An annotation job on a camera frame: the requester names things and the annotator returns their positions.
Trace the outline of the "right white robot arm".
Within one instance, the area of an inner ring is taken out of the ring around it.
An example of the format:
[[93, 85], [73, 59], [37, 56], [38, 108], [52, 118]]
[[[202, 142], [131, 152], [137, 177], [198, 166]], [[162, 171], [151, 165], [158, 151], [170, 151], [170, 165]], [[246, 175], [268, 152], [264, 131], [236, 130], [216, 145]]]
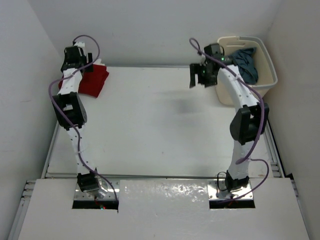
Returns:
[[224, 184], [228, 192], [247, 186], [249, 182], [249, 158], [264, 132], [269, 107], [262, 97], [242, 78], [238, 64], [224, 54], [218, 43], [200, 48], [199, 43], [190, 39], [190, 44], [204, 59], [189, 66], [190, 88], [196, 84], [213, 87], [224, 84], [235, 108], [229, 130], [234, 140], [231, 164], [226, 171]]

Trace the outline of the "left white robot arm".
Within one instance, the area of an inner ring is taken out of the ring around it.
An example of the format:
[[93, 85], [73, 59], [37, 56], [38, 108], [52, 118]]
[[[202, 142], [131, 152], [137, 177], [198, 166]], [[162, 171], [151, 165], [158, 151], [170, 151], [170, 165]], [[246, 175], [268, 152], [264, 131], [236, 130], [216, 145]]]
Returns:
[[85, 43], [73, 41], [72, 46], [64, 49], [64, 61], [61, 66], [61, 86], [51, 97], [52, 105], [59, 125], [64, 128], [71, 140], [77, 167], [77, 184], [84, 193], [93, 193], [100, 189], [93, 163], [85, 161], [82, 154], [86, 147], [82, 143], [81, 133], [87, 123], [87, 113], [79, 96], [79, 87], [85, 72], [93, 71], [92, 53], [85, 53]]

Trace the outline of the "white printed t shirt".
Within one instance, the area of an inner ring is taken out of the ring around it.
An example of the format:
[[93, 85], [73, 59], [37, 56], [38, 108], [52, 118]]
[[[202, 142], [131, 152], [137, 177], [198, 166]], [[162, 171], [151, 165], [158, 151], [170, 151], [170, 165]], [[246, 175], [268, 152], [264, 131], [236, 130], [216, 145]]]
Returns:
[[93, 64], [98, 66], [105, 66], [105, 64], [102, 62], [100, 58], [98, 58]]

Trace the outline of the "blue t shirt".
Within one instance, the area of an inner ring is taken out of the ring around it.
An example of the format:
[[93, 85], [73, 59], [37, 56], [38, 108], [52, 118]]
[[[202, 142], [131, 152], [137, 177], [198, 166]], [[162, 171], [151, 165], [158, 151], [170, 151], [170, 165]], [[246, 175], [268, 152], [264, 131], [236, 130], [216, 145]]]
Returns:
[[259, 75], [255, 68], [254, 55], [256, 47], [243, 48], [233, 52], [230, 57], [236, 63], [239, 73], [248, 85], [255, 85], [258, 82]]

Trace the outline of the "red t shirt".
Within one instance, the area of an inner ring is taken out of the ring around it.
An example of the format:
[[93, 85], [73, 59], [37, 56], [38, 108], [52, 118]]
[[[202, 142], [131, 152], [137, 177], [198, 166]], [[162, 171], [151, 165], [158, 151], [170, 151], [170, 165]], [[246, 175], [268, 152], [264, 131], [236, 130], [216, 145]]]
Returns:
[[67, 95], [70, 93], [84, 94], [97, 98], [105, 84], [109, 72], [105, 65], [93, 64], [93, 72], [76, 71], [75, 68], [69, 68], [63, 71], [63, 78], [58, 84], [58, 95]]

